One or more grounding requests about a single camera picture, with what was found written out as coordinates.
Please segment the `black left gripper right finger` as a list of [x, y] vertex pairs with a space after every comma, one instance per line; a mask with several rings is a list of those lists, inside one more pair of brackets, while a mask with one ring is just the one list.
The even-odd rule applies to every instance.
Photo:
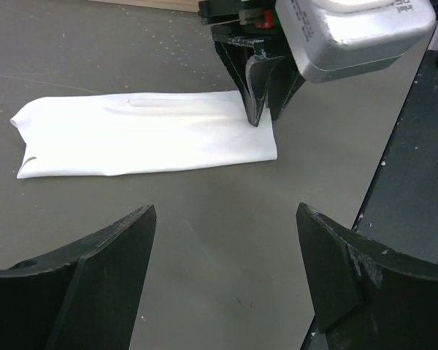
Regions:
[[438, 265], [397, 252], [300, 203], [301, 255], [329, 349], [438, 349]]

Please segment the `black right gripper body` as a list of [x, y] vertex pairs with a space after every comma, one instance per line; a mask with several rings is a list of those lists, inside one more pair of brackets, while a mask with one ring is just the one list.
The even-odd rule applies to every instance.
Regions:
[[275, 1], [198, 2], [201, 23], [210, 27], [216, 46], [287, 47]]

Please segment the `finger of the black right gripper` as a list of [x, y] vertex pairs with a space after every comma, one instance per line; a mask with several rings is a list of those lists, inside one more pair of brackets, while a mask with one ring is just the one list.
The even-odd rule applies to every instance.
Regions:
[[270, 41], [266, 38], [221, 38], [214, 45], [240, 92], [248, 122], [258, 126], [266, 101], [269, 75], [277, 60]]
[[296, 91], [304, 84], [291, 56], [280, 60], [272, 69], [267, 93], [267, 106], [273, 121], [278, 120]]

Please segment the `white underwear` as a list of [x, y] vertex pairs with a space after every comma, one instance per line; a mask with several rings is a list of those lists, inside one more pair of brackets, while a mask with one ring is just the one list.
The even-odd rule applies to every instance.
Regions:
[[120, 176], [275, 160], [270, 113], [247, 121], [234, 90], [44, 97], [11, 119], [21, 179]]

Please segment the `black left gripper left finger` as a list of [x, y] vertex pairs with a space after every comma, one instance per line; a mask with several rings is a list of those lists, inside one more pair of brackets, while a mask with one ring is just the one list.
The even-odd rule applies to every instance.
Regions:
[[143, 206], [0, 270], [0, 349], [127, 349], [155, 229]]

